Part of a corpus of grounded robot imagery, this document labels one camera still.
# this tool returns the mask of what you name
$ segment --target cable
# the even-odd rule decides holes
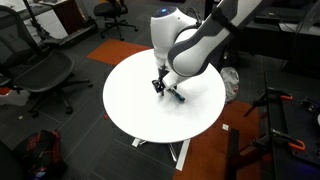
[[[192,14],[194,14],[194,16],[196,16],[196,19],[197,19],[196,25],[199,27],[202,24],[202,20],[201,20],[201,16],[199,15],[199,12],[194,8],[188,8],[185,14],[188,15],[189,12],[191,12]]]
[[[303,15],[302,21],[298,24],[298,26],[296,27],[295,30],[294,30],[293,28],[289,27],[285,22],[283,22],[280,16],[278,16],[278,15],[276,15],[276,14],[274,14],[274,13],[267,13],[267,15],[269,15],[269,16],[275,16],[275,17],[279,18],[279,21],[280,21],[285,27],[287,27],[288,29],[290,29],[290,31],[292,31],[292,33],[294,33],[294,35],[293,35],[293,37],[292,37],[292,38],[293,38],[293,44],[292,44],[292,59],[293,59],[294,63],[295,63],[296,65],[298,65],[303,71],[308,72],[308,73],[311,73],[311,74],[313,74],[313,75],[316,75],[316,76],[319,76],[319,77],[320,77],[320,73],[319,73],[319,72],[314,71],[314,70],[311,70],[311,69],[306,68],[306,67],[304,67],[303,65],[301,65],[300,62],[296,59],[295,54],[294,54],[294,52],[295,52],[296,54],[300,54],[299,48],[298,48],[298,46],[297,46],[297,38],[298,38],[298,36],[299,36],[299,34],[300,34],[300,31],[301,31],[302,28],[303,28],[303,25],[304,25],[304,23],[305,23],[306,16],[307,16],[307,14],[308,14],[307,12],[308,12],[308,10],[310,9],[310,7],[311,7],[311,5],[312,5],[312,1],[313,1],[313,0],[308,0],[307,5],[306,5],[305,10],[304,10],[304,15]],[[282,63],[281,63],[280,69],[283,68],[283,65],[284,65],[284,60],[283,60]]]

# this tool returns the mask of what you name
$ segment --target chair wheel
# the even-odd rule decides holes
[[[73,112],[72,107],[67,107],[66,114],[71,114]]]
[[[38,117],[39,116],[38,111],[31,111],[30,114],[31,114],[32,117]]]

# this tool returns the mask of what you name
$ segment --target chair base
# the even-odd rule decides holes
[[[66,114],[71,114],[73,112],[73,109],[72,109],[72,107],[66,97],[66,94],[62,90],[62,88],[72,86],[75,84],[83,84],[83,83],[86,83],[89,88],[93,87],[93,85],[90,83],[90,80],[88,80],[88,79],[79,80],[79,81],[68,81],[68,79],[65,81],[65,83],[62,83],[61,86],[58,86],[58,87],[52,89],[51,91],[46,91],[46,92],[43,92],[43,93],[40,93],[37,95],[34,104],[28,110],[28,112],[31,114],[32,117],[37,117],[39,115],[38,110],[40,108],[41,103],[53,93],[57,93],[59,95],[59,97],[62,99],[62,101],[66,107],[66,111],[65,111]]]
[[[101,38],[104,38],[104,37],[105,37],[104,33],[105,33],[106,31],[108,31],[108,30],[110,30],[110,29],[112,29],[112,28],[114,28],[114,27],[117,28],[121,41],[123,41],[124,38],[123,38],[122,33],[121,33],[121,31],[120,31],[120,26],[132,27],[132,28],[134,28],[134,31],[135,31],[135,32],[138,31],[137,26],[128,24],[128,23],[126,22],[126,20],[121,20],[121,21],[118,22],[117,19],[114,19],[114,22],[112,22],[112,23],[106,22],[106,23],[105,23],[105,26],[106,26],[106,29],[104,29],[103,31],[100,32],[100,37],[101,37]]]

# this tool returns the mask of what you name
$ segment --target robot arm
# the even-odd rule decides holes
[[[272,1],[223,0],[198,29],[186,28],[196,20],[177,8],[157,11],[151,18],[151,37],[156,64],[159,72],[162,71],[158,82],[171,89],[203,73],[216,51]]]

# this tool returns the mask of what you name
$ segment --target cabinet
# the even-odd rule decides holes
[[[43,3],[49,5],[58,16],[68,34],[72,34],[84,26],[84,19],[75,0],[61,0],[57,3]]]
[[[50,36],[57,39],[62,39],[68,36],[66,30],[53,10],[37,15],[36,19],[41,27],[50,33]],[[31,19],[24,20],[24,23],[33,39],[39,43],[41,38],[39,37],[36,28],[32,26],[30,20]]]

